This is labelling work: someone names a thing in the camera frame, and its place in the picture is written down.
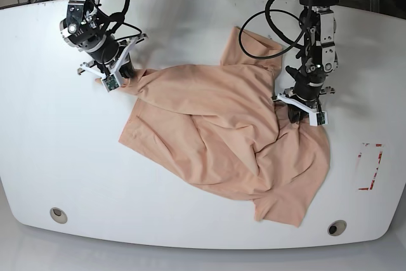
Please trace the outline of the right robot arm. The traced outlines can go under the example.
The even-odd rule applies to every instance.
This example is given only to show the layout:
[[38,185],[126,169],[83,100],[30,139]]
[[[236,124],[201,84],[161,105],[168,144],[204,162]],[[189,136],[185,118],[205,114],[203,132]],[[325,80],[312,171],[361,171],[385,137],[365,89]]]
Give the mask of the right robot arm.
[[107,91],[126,85],[135,69],[130,51],[148,36],[125,22],[130,0],[124,0],[121,11],[111,15],[101,9],[100,0],[69,0],[67,14],[60,23],[63,40],[91,61],[80,64],[78,74],[90,72],[100,78]]

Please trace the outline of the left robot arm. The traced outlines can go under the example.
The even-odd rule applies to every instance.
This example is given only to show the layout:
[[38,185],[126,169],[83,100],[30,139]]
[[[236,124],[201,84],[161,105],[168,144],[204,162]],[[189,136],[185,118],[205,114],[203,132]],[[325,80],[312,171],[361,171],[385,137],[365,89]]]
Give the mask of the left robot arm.
[[294,86],[285,89],[274,99],[288,106],[291,123],[308,118],[311,126],[327,124],[327,113],[322,110],[320,96],[335,92],[332,87],[325,86],[324,82],[338,66],[334,42],[336,19],[331,8],[339,0],[299,0],[303,6],[298,18],[301,32],[293,41],[277,28],[271,18],[274,1],[267,1],[262,14],[272,31],[288,45],[278,54],[283,55],[297,48],[296,57],[301,61],[298,68],[286,66],[286,72],[294,79]]

